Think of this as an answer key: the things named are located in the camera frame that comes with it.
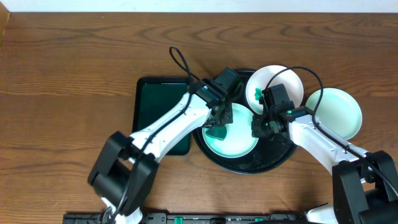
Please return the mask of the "black rectangular water tray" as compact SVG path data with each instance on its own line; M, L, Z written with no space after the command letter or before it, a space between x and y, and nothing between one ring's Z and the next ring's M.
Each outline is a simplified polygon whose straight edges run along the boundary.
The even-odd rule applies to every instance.
M132 132L140 131L170 111L187 92L182 77L142 77L136 86Z

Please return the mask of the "green scouring sponge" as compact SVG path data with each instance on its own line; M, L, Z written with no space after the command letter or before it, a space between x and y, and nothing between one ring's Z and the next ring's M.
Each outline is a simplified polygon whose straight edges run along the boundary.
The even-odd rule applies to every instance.
M205 131L205 136L223 141L227 135L227 128L226 126L217 126L214 128L207 129Z

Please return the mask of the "white plate front green stain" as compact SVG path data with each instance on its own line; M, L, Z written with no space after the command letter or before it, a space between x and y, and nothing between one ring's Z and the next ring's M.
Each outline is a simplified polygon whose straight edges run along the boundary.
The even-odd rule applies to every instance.
M259 138L251 135L253 113L243 105L232 103L233 122L226 124L227 135L223 141L205 136L209 128L202 128L202 135L206 146L216 155L225 158L237 158L251 152Z

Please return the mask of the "white plate with green stain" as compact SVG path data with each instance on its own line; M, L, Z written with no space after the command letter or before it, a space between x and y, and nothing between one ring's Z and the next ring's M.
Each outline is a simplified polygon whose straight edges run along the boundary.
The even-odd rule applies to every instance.
M324 88L316 117L323 130L329 129L345 140L360 130L363 115L358 102L347 92L337 88Z

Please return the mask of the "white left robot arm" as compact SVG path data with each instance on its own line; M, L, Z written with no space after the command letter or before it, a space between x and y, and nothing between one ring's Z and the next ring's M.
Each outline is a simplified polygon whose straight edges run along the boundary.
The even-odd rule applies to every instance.
M125 136L119 131L105 142L88 183L112 213L102 223L139 223L159 163L186 135L204 125L232 122L231 100L239 80L191 83L177 104L152 124Z

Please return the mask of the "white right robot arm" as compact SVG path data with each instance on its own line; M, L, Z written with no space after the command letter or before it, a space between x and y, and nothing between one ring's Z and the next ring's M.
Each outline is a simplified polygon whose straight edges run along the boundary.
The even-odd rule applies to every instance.
M308 223L397 223L397 170L388 153L351 144L306 106L255 114L252 134L285 135L331 174L333 203L306 211Z

